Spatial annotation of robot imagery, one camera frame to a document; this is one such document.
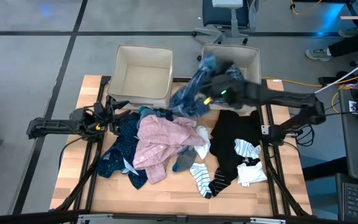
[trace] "black and white striped sock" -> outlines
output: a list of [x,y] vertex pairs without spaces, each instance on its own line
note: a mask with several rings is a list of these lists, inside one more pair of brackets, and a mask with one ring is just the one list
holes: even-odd
[[208,170],[205,164],[193,163],[190,167],[190,173],[196,179],[198,190],[204,198],[211,198],[211,190],[208,184],[211,182]]
[[228,187],[230,184],[231,181],[226,179],[224,172],[220,170],[220,167],[218,167],[215,172],[215,179],[209,183],[208,187],[211,189],[212,195],[216,197],[220,191]]

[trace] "wooden table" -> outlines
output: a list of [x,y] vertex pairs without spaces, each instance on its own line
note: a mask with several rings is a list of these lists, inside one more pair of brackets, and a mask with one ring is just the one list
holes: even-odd
[[[77,108],[92,105],[96,101],[100,80],[101,76],[97,75],[86,75],[84,77]],[[173,83],[173,92],[184,84]],[[268,80],[268,86],[274,90],[283,90],[282,82],[277,80]],[[272,112],[276,124],[280,124],[290,117],[287,107],[272,106]],[[219,111],[211,111],[199,118],[198,124],[206,126],[208,131],[211,132],[218,115]],[[267,124],[266,114],[264,114],[264,121]],[[68,141],[77,137],[69,136]],[[115,140],[115,135],[107,132],[102,153],[107,151]],[[295,140],[292,138],[286,138],[286,141],[295,144]],[[66,148],[50,208],[59,206],[78,183],[85,147],[85,141],[78,141]],[[302,208],[311,214],[298,152],[291,146],[284,145],[280,147],[280,155],[286,186]],[[172,172],[172,165],[175,161],[176,157],[171,158],[167,167],[166,179],[153,185],[147,182],[139,190],[132,186],[127,175],[122,175],[118,171],[113,173],[109,179],[97,176],[91,211],[217,216],[272,215],[267,181],[251,184],[250,187],[242,187],[234,180],[217,197],[205,199],[198,192],[196,182],[190,172]],[[209,153],[205,163],[211,179],[213,179],[214,172],[218,168],[216,157]],[[281,194],[277,186],[275,189],[278,209],[283,214]],[[87,193],[88,184],[84,187],[80,208],[85,207]]]

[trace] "pink shirt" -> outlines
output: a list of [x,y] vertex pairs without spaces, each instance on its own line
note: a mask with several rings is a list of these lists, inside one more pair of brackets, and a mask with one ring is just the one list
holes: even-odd
[[134,168],[146,170],[147,178],[154,184],[166,178],[165,169],[172,155],[184,146],[203,146],[203,138],[192,128],[194,121],[177,118],[169,121],[148,115],[140,121]]

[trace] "concrete floor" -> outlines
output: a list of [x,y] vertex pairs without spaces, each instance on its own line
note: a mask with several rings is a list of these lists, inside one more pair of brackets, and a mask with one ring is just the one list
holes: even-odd
[[[82,0],[0,0],[0,30],[72,31]],[[202,0],[89,0],[80,31],[191,31],[202,27]],[[346,5],[319,4],[304,16],[289,10],[288,0],[260,0],[258,32],[337,32],[352,27],[339,16],[350,15]],[[297,3],[298,11],[313,3]],[[354,8],[358,12],[358,0]],[[68,36],[0,36],[0,215],[10,212],[33,141],[27,139],[28,122],[42,116],[67,48]],[[348,70],[358,52],[329,62],[311,61],[305,49],[325,48],[341,38],[250,37],[248,45],[260,49],[262,75],[316,83],[320,76]],[[240,44],[241,39],[231,39]],[[119,44],[162,46],[173,49],[175,77],[191,77],[202,46],[188,36],[80,36],[68,63],[53,117],[65,119],[75,109],[84,75],[112,75]],[[285,84],[288,91],[314,88]],[[326,105],[335,89],[318,95]],[[311,147],[300,147],[303,166],[345,154],[340,116],[315,127]],[[58,155],[66,136],[47,136],[24,212],[49,208],[57,178]]]

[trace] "white bin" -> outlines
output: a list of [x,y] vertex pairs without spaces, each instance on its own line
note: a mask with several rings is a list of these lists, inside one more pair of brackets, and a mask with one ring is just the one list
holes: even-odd
[[125,109],[168,108],[172,56],[172,50],[161,47],[120,45],[108,94],[117,101],[128,100]]
[[[259,50],[238,45],[206,44],[203,47],[203,58],[208,54],[216,56],[218,61],[233,61],[239,68],[246,80],[253,83],[261,83]],[[210,105],[212,110],[233,110],[246,114],[256,110],[254,106],[244,105],[241,109],[235,110],[228,105]]]

